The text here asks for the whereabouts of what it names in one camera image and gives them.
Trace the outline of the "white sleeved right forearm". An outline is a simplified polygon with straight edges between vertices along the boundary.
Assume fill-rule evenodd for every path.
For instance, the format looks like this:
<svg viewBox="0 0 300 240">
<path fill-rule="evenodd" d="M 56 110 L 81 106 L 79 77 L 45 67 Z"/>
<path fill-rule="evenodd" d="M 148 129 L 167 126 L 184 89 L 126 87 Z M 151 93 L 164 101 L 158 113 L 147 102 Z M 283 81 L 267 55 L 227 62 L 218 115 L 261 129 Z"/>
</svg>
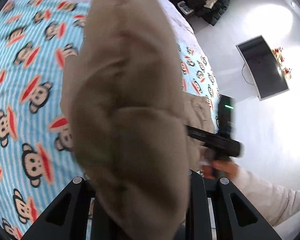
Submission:
<svg viewBox="0 0 300 240">
<path fill-rule="evenodd" d="M 271 226 L 300 212 L 300 190 L 271 184 L 241 167 L 232 182 Z"/>
</svg>

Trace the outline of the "person right hand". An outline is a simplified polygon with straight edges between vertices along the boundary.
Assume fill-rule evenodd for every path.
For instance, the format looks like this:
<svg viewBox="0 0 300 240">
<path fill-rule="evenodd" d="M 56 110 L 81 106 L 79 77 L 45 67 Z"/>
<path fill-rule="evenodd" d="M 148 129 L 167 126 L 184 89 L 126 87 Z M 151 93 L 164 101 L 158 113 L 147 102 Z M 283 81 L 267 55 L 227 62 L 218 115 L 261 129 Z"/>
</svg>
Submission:
<svg viewBox="0 0 300 240">
<path fill-rule="evenodd" d="M 204 148 L 201 151 L 201 171 L 202 176 L 208 179 L 217 179 L 213 174 L 214 171 L 221 172 L 224 177 L 233 180 L 238 174 L 238 165 L 231 160 L 213 160 L 211 155 L 213 155 L 213 150 L 209 148 Z"/>
</svg>

